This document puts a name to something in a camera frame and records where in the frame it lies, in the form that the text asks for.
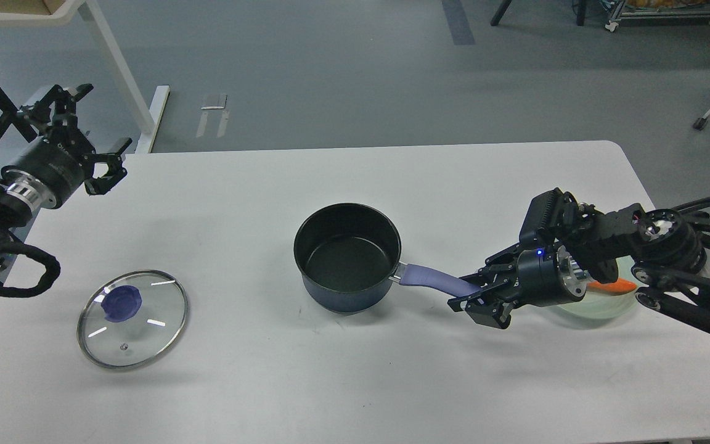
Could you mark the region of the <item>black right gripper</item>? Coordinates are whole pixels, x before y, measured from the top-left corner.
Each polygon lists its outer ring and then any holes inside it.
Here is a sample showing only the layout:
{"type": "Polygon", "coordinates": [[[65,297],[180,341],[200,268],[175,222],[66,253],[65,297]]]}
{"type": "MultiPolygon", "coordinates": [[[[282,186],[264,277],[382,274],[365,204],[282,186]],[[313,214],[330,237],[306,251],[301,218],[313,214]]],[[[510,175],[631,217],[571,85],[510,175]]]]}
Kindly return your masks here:
{"type": "Polygon", "coordinates": [[[507,329],[511,311],[526,305],[547,307],[580,302],[590,282],[566,247],[545,247],[522,251],[520,244],[491,255],[466,281],[491,285],[510,280],[516,274],[516,290],[470,290],[447,301],[454,312],[465,312],[482,326],[507,329]]]}

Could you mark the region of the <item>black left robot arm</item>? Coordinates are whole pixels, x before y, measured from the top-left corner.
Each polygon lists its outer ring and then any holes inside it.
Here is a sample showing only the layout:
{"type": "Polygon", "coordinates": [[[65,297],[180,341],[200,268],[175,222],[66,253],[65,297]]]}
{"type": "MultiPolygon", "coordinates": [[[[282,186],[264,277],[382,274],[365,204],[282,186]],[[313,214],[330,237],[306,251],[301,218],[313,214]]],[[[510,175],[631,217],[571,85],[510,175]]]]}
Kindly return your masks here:
{"type": "Polygon", "coordinates": [[[19,239],[17,228],[28,225],[39,210],[61,208],[78,189],[104,195],[127,175],[122,155],[130,138],[100,154],[79,129],[77,104],[92,89],[91,84],[53,85],[17,110],[17,123],[36,130],[36,137],[1,169],[0,298],[41,295],[61,273],[56,257],[19,239]]]}

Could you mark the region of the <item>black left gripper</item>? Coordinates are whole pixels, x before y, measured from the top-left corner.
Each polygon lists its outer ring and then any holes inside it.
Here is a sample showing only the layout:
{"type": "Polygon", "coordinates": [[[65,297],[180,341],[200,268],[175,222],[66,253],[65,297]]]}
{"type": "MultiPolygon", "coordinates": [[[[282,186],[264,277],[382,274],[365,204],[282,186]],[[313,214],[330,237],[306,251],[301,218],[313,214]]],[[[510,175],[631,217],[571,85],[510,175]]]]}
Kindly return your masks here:
{"type": "Polygon", "coordinates": [[[132,138],[118,139],[114,152],[97,154],[87,133],[79,129],[77,104],[95,87],[51,85],[18,107],[16,123],[28,129],[28,147],[2,168],[6,195],[30,210],[56,210],[82,185],[88,195],[105,195],[124,177],[124,152],[132,138]],[[104,164],[104,174],[95,177],[95,166],[104,164]]]}

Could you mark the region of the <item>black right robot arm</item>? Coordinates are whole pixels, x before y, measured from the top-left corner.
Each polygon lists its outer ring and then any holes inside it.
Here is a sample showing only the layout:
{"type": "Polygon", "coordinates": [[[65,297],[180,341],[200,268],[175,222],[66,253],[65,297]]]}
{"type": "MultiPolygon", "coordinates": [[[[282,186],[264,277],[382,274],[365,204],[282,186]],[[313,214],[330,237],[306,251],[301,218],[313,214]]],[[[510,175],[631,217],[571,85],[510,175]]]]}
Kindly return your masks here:
{"type": "Polygon", "coordinates": [[[518,242],[463,277],[468,289],[448,301],[475,323],[510,325],[513,309],[583,301],[590,283],[619,278],[633,259],[645,307],[710,334],[710,197],[670,210],[639,204],[602,213],[555,188],[531,200],[518,242]]]}

